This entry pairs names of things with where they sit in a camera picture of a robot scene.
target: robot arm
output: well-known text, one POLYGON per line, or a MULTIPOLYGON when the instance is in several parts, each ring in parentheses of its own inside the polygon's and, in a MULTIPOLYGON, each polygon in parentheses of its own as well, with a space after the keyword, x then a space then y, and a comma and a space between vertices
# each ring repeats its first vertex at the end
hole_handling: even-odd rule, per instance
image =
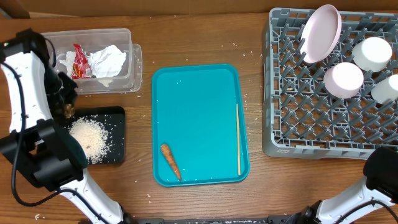
POLYGON ((12 108, 10 135, 0 139, 0 152, 14 162, 22 138, 17 170, 35 187, 56 191, 74 203, 92 223, 132 223, 120 204, 111 200, 90 177, 81 146, 55 119, 73 107, 76 83, 49 66, 49 53, 42 35, 31 30, 0 45, 0 62, 6 75, 12 108), (16 72, 22 86, 25 129, 21 134, 22 106, 16 72), (37 146, 37 152, 31 154, 37 146))
POLYGON ((349 224, 398 199, 398 153, 380 147, 365 163, 357 183, 331 199, 318 201, 289 218, 290 224, 349 224))

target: uncooked rice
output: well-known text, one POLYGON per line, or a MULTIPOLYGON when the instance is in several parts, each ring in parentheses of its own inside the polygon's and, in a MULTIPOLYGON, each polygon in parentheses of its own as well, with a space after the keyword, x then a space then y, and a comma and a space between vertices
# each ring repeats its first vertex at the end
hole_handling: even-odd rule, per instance
POLYGON ((92 164, 101 162, 109 151, 109 146, 106 144, 108 131, 105 130, 104 124, 98 121, 80 118, 72 123, 69 134, 79 142, 86 158, 92 164))

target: wooden table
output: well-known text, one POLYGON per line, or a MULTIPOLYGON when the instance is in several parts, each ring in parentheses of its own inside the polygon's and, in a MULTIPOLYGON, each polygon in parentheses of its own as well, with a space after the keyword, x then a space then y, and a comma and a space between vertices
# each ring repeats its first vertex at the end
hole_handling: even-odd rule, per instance
MULTIPOLYGON (((37 32, 126 27, 144 57, 144 81, 137 93, 79 96, 77 108, 122 106, 126 110, 126 160, 118 166, 90 166, 101 188, 136 218, 239 218, 296 213, 330 198, 362 176, 364 161, 348 159, 281 159, 261 149, 261 103, 264 77, 261 32, 268 14, 211 16, 93 17, 1 20, 0 40, 33 28, 37 32), (162 67, 230 63, 239 71, 246 95, 244 117, 251 171, 235 184, 166 188, 152 175, 151 78, 162 67)), ((0 138, 8 135, 10 105, 0 75, 0 138)), ((76 223, 85 216, 68 200, 56 197, 35 208, 19 205, 11 194, 11 165, 0 156, 1 223, 76 223)), ((20 175, 21 197, 33 202, 49 193, 35 189, 20 175)), ((383 209, 358 223, 394 223, 383 209)))

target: white tissue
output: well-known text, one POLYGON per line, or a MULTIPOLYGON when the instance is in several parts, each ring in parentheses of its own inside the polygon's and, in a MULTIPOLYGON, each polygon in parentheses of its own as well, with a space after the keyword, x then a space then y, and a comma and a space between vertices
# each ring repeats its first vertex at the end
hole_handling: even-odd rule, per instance
MULTIPOLYGON (((86 56, 88 64, 91 67, 93 75, 97 78, 114 77, 119 74, 122 65, 126 60, 126 53, 122 53, 115 45, 110 45, 104 50, 90 53, 86 56)), ((72 77, 73 62, 75 61, 76 52, 68 51, 66 60, 58 60, 67 67, 67 75, 72 77)), ((109 87, 111 80, 102 80, 105 87, 109 87)))

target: plastic grid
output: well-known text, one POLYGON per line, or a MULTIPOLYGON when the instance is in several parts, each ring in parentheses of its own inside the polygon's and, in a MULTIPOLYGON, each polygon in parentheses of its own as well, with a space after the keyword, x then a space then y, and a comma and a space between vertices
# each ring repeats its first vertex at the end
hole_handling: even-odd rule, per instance
POLYGON ((319 159, 367 159, 379 146, 397 149, 397 100, 378 105, 371 97, 376 83, 397 73, 398 16, 340 12, 340 39, 323 61, 306 64, 301 33, 314 10, 275 8, 264 29, 265 92, 263 151, 269 156, 319 159), (340 62, 353 62, 353 47, 367 37, 381 37, 393 49, 387 67, 364 72, 364 84, 353 98, 330 95, 325 71, 340 62))

